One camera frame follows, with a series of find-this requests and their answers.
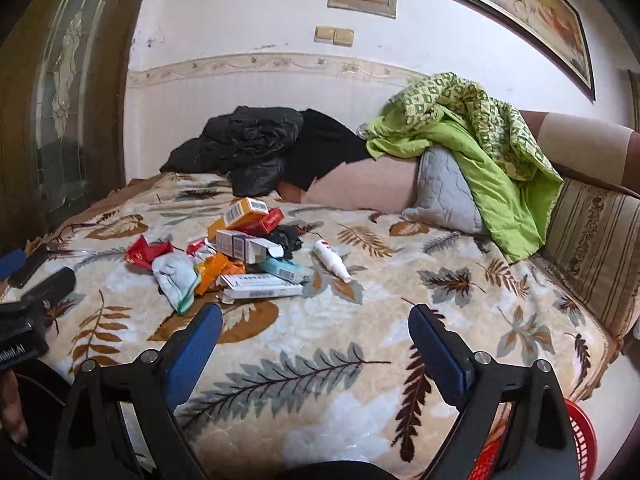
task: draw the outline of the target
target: metal screw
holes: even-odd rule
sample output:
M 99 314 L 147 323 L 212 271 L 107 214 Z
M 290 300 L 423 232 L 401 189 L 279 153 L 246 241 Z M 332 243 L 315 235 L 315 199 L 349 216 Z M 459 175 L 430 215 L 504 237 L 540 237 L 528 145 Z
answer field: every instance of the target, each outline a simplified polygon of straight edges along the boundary
M 491 356 L 487 352 L 476 352 L 474 354 L 474 359 L 478 361 L 481 365 L 487 365 L 491 362 Z
M 93 359 L 87 359 L 84 363 L 82 363 L 82 371 L 90 372 L 95 368 L 95 361 Z
M 158 359 L 158 352 L 156 350 L 145 350 L 140 356 L 140 360 L 147 364 L 152 363 L 156 359 Z
M 545 374 L 551 371 L 551 364 L 549 364 L 548 361 L 545 361 L 544 359 L 540 359 L 538 360 L 538 362 L 536 363 L 536 365 L 538 366 L 538 368 L 540 370 L 542 370 Z

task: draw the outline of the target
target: floral bedspread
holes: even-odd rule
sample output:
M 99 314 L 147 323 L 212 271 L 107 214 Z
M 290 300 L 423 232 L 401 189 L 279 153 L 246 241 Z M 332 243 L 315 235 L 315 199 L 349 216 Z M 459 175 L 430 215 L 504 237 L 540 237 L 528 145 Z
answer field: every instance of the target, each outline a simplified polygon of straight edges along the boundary
M 47 262 L 25 289 L 61 266 L 76 270 L 76 291 L 51 307 L 44 360 L 71 381 L 88 357 L 108 366 L 159 349 L 215 298 L 174 314 L 151 273 L 126 264 L 124 252 L 141 234 L 185 248 L 233 199 L 218 176 L 168 174 L 93 225 L 62 232 L 66 248 L 93 252 Z M 602 367 L 608 343 L 590 314 L 530 262 L 508 266 L 490 240 L 371 210 L 281 203 L 276 194 L 266 201 L 298 226 L 304 247 L 294 259 L 315 275 L 302 296 L 223 306 L 222 336 L 190 402 L 176 410 L 214 478 L 270 478 L 339 459 L 374 462 L 398 478 L 420 474 L 457 412 L 412 347 L 415 303 L 500 362 L 547 359 L 569 398 Z M 312 255 L 318 235 L 342 255 L 351 283 Z M 15 296 L 9 290 L 4 301 Z

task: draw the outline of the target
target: white plastic bottle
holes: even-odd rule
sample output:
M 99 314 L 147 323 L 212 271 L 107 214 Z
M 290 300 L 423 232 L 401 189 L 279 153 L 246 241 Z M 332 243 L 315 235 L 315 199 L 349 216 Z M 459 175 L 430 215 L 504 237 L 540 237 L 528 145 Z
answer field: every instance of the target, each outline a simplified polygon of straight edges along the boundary
M 351 281 L 351 276 L 347 267 L 344 266 L 342 259 L 338 256 L 338 253 L 327 243 L 325 240 L 318 240 L 313 246 L 314 254 L 320 258 L 320 261 L 324 263 L 324 266 L 334 273 L 338 278 L 345 283 Z

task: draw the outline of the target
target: green blanket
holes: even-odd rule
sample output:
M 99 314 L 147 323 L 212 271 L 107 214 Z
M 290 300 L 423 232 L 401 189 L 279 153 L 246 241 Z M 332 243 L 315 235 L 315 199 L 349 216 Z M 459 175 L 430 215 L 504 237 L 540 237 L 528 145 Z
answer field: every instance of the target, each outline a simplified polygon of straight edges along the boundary
M 374 158 L 419 156 L 433 142 L 449 148 L 508 261 L 527 258 L 545 243 L 562 178 L 520 112 L 478 83 L 453 73 L 428 76 L 395 95 L 366 131 Z

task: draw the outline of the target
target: red box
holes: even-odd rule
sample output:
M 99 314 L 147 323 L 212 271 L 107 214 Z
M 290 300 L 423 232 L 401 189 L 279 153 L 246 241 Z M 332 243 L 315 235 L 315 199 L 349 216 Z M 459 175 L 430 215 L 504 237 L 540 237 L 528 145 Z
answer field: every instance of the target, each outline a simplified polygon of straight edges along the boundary
M 236 231 L 253 236 L 264 236 L 273 231 L 284 220 L 284 214 L 279 207 L 271 209 L 269 213 L 255 222 L 236 227 Z

